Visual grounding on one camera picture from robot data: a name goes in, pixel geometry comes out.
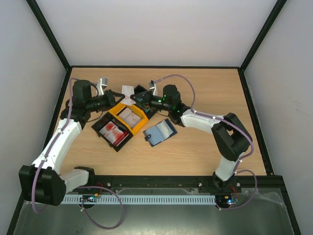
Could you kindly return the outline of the white VIP card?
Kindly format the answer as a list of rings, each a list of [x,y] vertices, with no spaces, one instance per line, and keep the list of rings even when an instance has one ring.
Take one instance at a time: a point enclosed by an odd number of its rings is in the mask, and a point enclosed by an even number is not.
[[[131,99],[131,95],[134,94],[134,87],[133,86],[122,86],[122,94],[125,96],[124,99],[121,101],[122,104],[127,106],[132,106],[135,104],[135,101]]]

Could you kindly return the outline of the dark blue card holder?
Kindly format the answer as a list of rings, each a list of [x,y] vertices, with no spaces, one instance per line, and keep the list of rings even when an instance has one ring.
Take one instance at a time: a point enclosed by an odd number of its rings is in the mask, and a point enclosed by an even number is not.
[[[168,118],[143,131],[144,139],[151,147],[164,142],[177,133],[177,130]]]

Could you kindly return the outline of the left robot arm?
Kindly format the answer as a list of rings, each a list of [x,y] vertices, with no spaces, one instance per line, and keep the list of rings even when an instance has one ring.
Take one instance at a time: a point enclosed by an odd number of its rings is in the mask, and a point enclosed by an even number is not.
[[[107,78],[97,83],[71,78],[69,99],[62,110],[56,131],[39,157],[31,165],[23,165],[19,179],[24,200],[32,204],[58,206],[74,189],[93,184],[94,170],[79,166],[61,174],[62,162],[76,137],[82,132],[93,112],[108,111],[124,95],[106,90]]]

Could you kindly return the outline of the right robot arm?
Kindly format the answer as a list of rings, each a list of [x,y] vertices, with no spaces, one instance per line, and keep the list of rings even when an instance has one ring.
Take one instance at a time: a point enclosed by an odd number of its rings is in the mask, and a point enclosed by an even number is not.
[[[212,134],[222,156],[212,175],[212,184],[220,192],[230,187],[231,178],[244,157],[243,154],[249,148],[253,150],[251,135],[234,113],[214,116],[195,111],[181,101],[180,92],[175,85],[166,85],[163,96],[154,95],[153,91],[145,91],[133,94],[130,98],[144,107],[167,111],[173,124]]]

